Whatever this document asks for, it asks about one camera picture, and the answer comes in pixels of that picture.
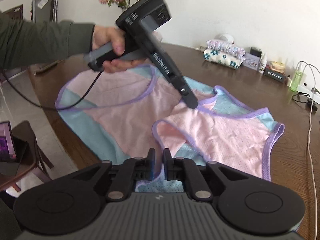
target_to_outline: pink fabric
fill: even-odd
[[[82,96],[96,76],[91,70],[85,71],[67,88]],[[84,111],[130,157],[146,157],[149,148],[155,148],[156,172],[161,169],[161,148],[169,148],[175,156],[188,142],[206,161],[214,160],[263,177],[262,153],[271,132],[257,117],[228,118],[192,110],[180,102],[180,94],[165,79],[155,81],[150,87],[150,79],[131,71],[103,73],[86,97],[98,108]],[[148,90],[150,93],[142,98]],[[195,93],[201,100],[212,97],[212,94]],[[214,104],[202,104],[202,107],[211,110]]]
[[[207,161],[217,161],[262,178],[262,152],[271,132],[256,117],[212,116],[181,102],[168,117],[155,124],[154,131],[159,143],[169,148],[172,156],[188,142]]]
[[[79,74],[67,88],[83,95],[97,73],[86,71]],[[86,100],[97,106],[113,106],[85,110],[96,122],[101,124],[114,137],[123,152],[130,157],[146,157],[149,148],[155,148],[156,169],[161,168],[161,148],[154,139],[152,125],[167,117],[179,103],[180,94],[167,83],[159,79],[151,94],[138,102],[120,105],[138,97],[150,83],[150,79],[133,72],[103,73],[89,92]]]

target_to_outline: black power cord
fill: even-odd
[[[304,104],[306,104],[307,101],[299,101],[299,100],[294,99],[294,97],[297,97],[297,96],[305,96],[305,97],[307,97],[307,98],[310,97],[309,94],[307,94],[307,93],[302,93],[302,92],[298,92],[298,94],[295,94],[295,95],[292,96],[292,100],[293,100],[293,101],[298,102],[298,103],[304,103]]]
[[[86,96],[87,94],[90,92],[90,90],[92,89],[93,85],[96,83],[96,81],[98,80],[98,78],[101,76],[101,74],[103,73],[103,71],[101,71],[97,77],[94,79],[94,81],[92,82],[91,86],[89,87],[89,89],[86,91],[86,93],[78,100],[76,101],[74,104],[72,104],[71,106],[66,106],[63,108],[52,108],[52,107],[47,107],[47,106],[41,106],[36,104],[35,102],[32,102],[30,99],[26,98],[25,95],[23,95],[9,80],[9,78],[7,77],[7,75],[5,74],[4,70],[2,71],[2,74],[5,78],[5,80],[9,83],[9,85],[14,89],[14,91],[16,91],[21,97],[23,97],[26,101],[28,101],[30,104],[39,107],[43,110],[49,110],[49,111],[62,111],[62,110],[68,110],[73,108],[74,106],[76,106],[77,104],[79,104]]]
[[[296,97],[296,96],[305,96],[305,97],[307,97],[307,101],[296,100],[296,99],[293,98],[293,97]],[[310,95],[307,94],[307,93],[298,92],[298,94],[295,94],[295,95],[292,96],[292,100],[295,101],[295,102],[298,102],[298,103],[307,104],[311,108],[312,98],[310,98]],[[313,101],[312,111],[316,112],[317,110],[318,110],[318,107],[316,105],[316,102]]]

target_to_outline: brown table surface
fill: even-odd
[[[306,213],[299,233],[305,239],[314,235],[313,187],[310,161],[306,152],[309,111],[304,104],[291,100],[293,92],[287,86],[246,67],[233,70],[204,62],[195,49],[164,44],[185,76],[204,84],[225,87],[233,96],[253,109],[268,107],[273,118],[285,124],[285,132],[274,145],[271,154],[272,181],[295,190],[304,199]],[[87,70],[81,56],[72,57],[48,72],[30,75],[40,103],[54,107],[61,87],[79,72]],[[79,169],[97,163],[98,158],[67,127],[56,112],[45,111],[66,152]],[[313,156],[316,187],[320,189],[320,113],[313,115],[310,150]]]

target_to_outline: black cable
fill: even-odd
[[[295,94],[295,95],[292,96],[292,100],[293,100],[293,101],[298,102],[298,103],[304,103],[304,104],[307,104],[308,102],[298,101],[298,100],[296,100],[296,99],[293,98],[293,97],[295,97],[295,96],[305,96],[305,97],[308,97],[308,98],[310,97],[309,94],[307,94],[307,93],[302,93],[302,92],[298,92],[298,94]]]
[[[49,111],[62,111],[62,110],[68,110],[70,108],[73,108],[74,106],[76,106],[77,104],[79,104],[86,96],[87,94],[90,92],[90,90],[92,89],[93,85],[96,83],[96,81],[98,80],[98,78],[101,76],[101,74],[103,73],[103,71],[101,71],[97,77],[95,78],[95,80],[92,82],[91,86],[89,87],[89,89],[87,90],[87,92],[83,95],[83,97],[81,97],[78,101],[76,101],[74,104],[72,104],[71,106],[66,106],[63,108],[52,108],[52,107],[47,107],[47,106],[41,106],[36,104],[35,102],[32,102],[30,99],[26,98],[18,89],[15,88],[15,86],[10,82],[10,80],[8,79],[7,75],[5,74],[4,71],[2,71],[2,74],[5,78],[5,80],[9,83],[9,85],[14,89],[14,91],[16,91],[21,97],[23,97],[26,101],[28,101],[30,104],[39,107],[43,110],[49,110]]]

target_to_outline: door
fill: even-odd
[[[12,20],[21,21],[23,19],[22,10],[23,10],[23,5],[19,5],[17,7],[14,7],[10,10],[5,11],[4,13],[9,15],[9,17]]]

